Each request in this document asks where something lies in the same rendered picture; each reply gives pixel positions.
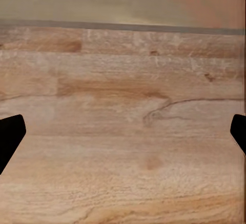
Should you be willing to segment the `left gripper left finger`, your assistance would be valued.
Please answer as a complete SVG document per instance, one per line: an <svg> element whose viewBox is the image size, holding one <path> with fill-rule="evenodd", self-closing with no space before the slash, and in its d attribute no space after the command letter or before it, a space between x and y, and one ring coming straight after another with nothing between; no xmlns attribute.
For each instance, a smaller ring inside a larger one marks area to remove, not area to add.
<svg viewBox="0 0 246 224"><path fill-rule="evenodd" d="M26 134L21 114L0 120L0 175Z"/></svg>

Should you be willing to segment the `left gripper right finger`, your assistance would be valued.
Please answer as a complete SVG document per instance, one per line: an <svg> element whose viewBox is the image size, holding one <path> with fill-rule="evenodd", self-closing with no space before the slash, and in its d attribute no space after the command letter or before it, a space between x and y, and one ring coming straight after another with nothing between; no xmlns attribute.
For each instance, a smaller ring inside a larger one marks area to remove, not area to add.
<svg viewBox="0 0 246 224"><path fill-rule="evenodd" d="M235 114L230 131L241 149L246 154L246 116Z"/></svg>

